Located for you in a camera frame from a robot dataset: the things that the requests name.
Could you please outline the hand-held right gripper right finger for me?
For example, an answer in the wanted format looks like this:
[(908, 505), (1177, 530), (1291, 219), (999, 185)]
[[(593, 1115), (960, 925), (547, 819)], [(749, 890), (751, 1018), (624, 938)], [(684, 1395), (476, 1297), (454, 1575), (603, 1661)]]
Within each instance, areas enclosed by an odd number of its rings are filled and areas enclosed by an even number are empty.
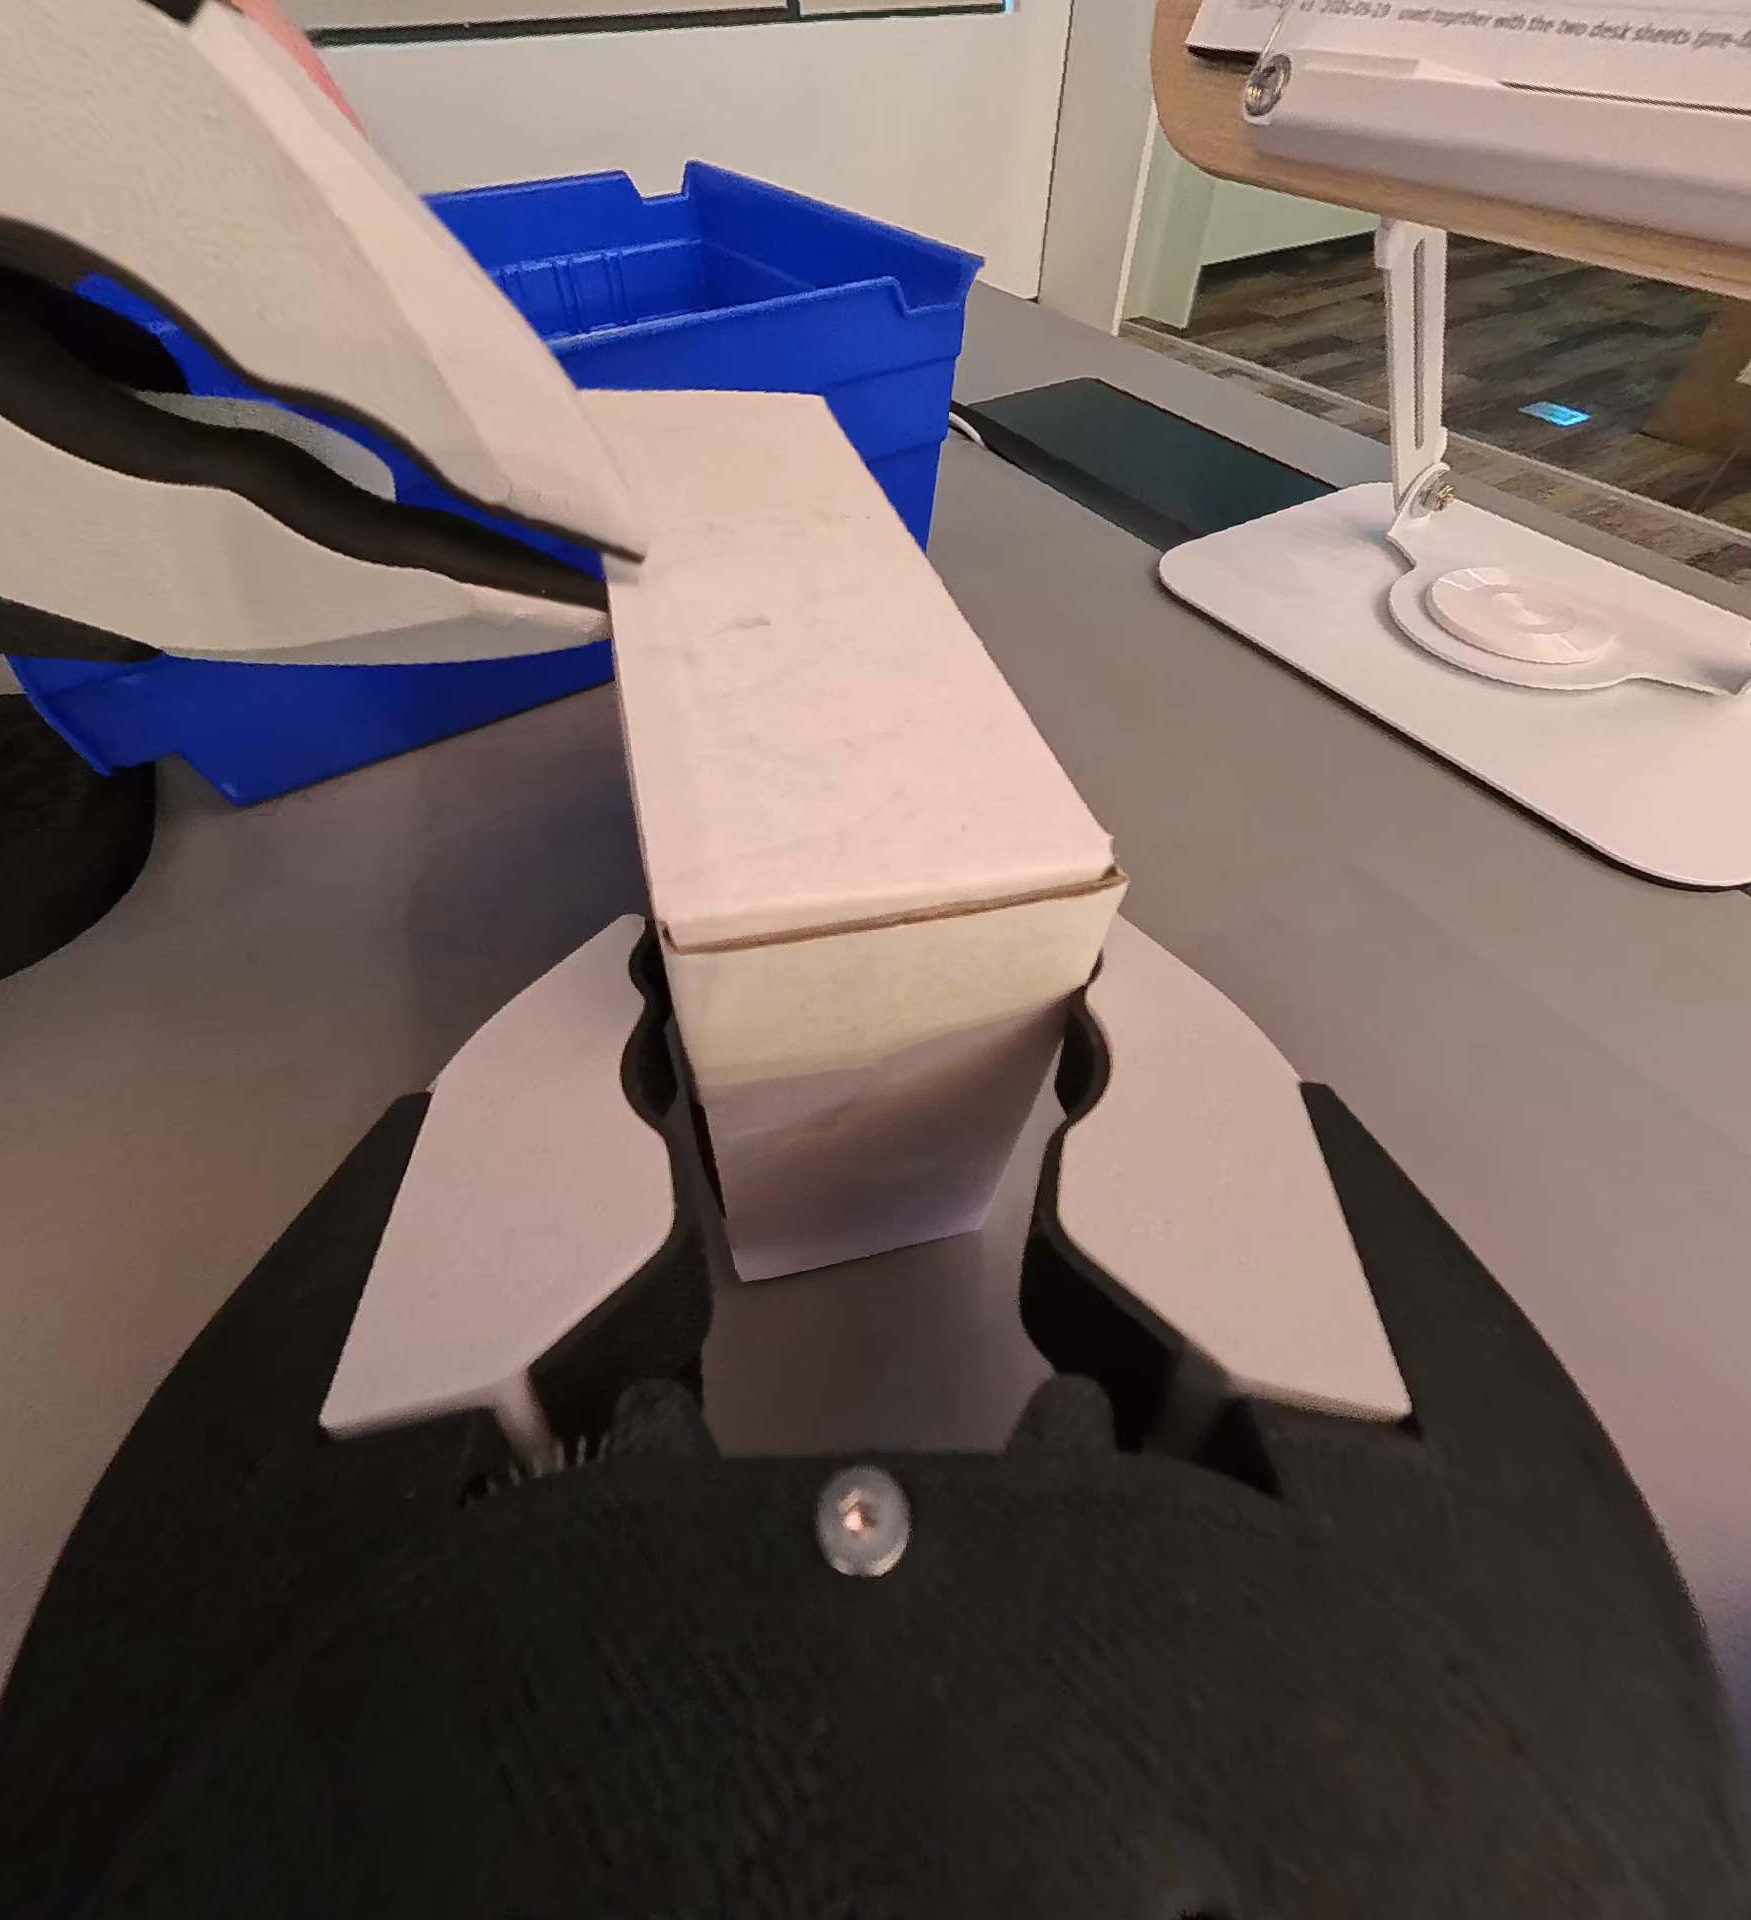
[(1283, 1052), (1128, 921), (1057, 1059), (1025, 1330), (1119, 1448), (1200, 1448), (1267, 1401), (1394, 1427), (1413, 1401)]

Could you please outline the instruction sheet on stand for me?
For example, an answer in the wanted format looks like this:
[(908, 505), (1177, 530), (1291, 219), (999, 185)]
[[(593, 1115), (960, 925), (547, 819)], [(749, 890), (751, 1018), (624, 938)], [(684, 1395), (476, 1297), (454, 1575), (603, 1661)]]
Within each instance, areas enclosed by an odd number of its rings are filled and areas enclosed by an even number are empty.
[(1751, 300), (1751, 110), (1505, 85), (1431, 61), (1203, 55), (1159, 4), (1152, 88), (1218, 178), (1380, 219), (1388, 272), (1438, 285), (1453, 236)]

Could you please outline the white cardboard box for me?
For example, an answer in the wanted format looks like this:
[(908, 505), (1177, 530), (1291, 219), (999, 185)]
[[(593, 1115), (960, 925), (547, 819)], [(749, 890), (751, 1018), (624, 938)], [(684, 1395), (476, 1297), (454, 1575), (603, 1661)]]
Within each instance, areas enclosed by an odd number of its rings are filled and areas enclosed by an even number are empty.
[(1128, 890), (819, 398), (593, 391), (650, 917), (735, 1268), (977, 1230)]

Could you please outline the black mesh office chair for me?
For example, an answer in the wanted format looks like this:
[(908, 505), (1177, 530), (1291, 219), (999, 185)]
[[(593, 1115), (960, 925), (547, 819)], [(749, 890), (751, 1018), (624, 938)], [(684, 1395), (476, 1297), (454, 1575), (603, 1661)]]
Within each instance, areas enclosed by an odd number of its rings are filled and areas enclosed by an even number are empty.
[(158, 829), (152, 766), (97, 772), (21, 694), (0, 694), (0, 981), (100, 921)]

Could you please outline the dark rectangular table panel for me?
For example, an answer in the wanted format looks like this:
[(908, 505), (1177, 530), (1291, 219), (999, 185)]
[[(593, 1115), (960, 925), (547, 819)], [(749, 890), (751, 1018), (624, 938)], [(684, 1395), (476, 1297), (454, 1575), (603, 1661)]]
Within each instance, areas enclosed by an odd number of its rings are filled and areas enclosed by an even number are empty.
[(1155, 552), (1332, 493), (1319, 477), (1096, 376), (957, 404), (952, 422)]

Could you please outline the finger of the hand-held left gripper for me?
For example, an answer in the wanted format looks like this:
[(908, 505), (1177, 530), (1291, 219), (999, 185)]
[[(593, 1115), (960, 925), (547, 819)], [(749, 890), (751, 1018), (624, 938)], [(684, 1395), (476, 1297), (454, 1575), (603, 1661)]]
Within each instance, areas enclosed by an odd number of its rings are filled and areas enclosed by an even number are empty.
[(0, 267), (0, 654), (514, 659), (609, 635), (600, 569), (402, 492), (144, 325)]
[(0, 4), (0, 234), (140, 288), (255, 388), (360, 419), (474, 504), (644, 557), (533, 326), (231, 4)]

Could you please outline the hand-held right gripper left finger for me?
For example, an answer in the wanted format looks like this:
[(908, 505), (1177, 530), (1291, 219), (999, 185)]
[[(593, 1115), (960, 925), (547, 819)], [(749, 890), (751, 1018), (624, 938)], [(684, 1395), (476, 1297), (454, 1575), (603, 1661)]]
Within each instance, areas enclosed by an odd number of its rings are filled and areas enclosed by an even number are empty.
[(600, 1441), (624, 1389), (703, 1349), (699, 1160), (647, 924), (612, 920), (430, 1088), (321, 1424), (490, 1413)]

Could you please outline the blue plastic bin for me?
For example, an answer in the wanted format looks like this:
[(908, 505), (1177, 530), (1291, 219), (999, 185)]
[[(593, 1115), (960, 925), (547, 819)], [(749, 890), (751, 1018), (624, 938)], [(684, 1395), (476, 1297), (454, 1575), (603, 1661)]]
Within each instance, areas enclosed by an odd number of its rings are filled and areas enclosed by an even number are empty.
[[(600, 173), (428, 204), (577, 388), (818, 395), (908, 533), (931, 543), (977, 255), (700, 161), (655, 198)], [(614, 674), (607, 641), (452, 663), (9, 665), (97, 772), (173, 756), (236, 807), (547, 708)]]

